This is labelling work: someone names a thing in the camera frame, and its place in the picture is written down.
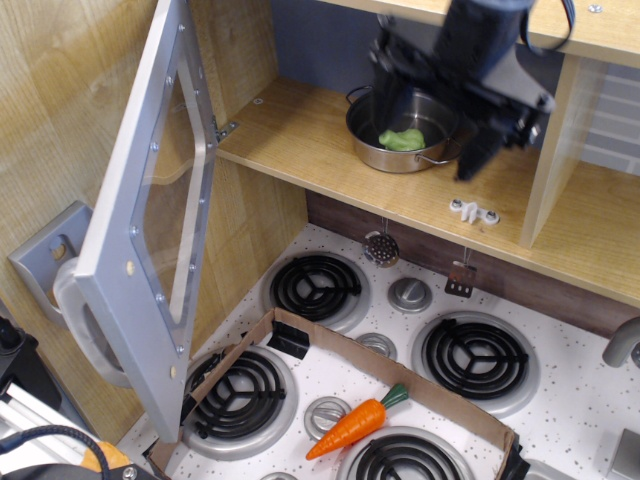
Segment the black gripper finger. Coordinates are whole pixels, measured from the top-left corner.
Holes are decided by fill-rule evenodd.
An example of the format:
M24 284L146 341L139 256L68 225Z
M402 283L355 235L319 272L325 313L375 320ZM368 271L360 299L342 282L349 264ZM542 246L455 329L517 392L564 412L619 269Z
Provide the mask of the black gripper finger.
M372 121L382 133L408 108L413 95L413 71L404 63L377 62L373 72Z
M466 119L456 180L471 181L509 143L512 134L513 127L505 122Z

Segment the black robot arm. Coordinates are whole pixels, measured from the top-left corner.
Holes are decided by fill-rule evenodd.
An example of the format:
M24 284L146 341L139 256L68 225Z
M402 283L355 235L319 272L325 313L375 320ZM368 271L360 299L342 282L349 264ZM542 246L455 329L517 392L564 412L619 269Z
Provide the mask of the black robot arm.
M473 127L458 160L462 181L502 148L531 144L540 118L555 107L553 96L516 56L531 8L529 1L454 1L433 39L421 24L380 17L380 35L370 51L376 129L390 127L413 90L442 102Z

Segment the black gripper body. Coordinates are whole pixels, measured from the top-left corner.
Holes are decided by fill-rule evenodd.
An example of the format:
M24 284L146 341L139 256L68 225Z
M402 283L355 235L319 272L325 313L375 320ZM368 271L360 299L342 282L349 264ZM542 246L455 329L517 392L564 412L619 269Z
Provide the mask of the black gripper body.
M513 127L507 145L525 146L555 100L519 63L519 14L451 14L431 34L425 24L381 15L371 62L404 63L413 89L422 90L469 120Z

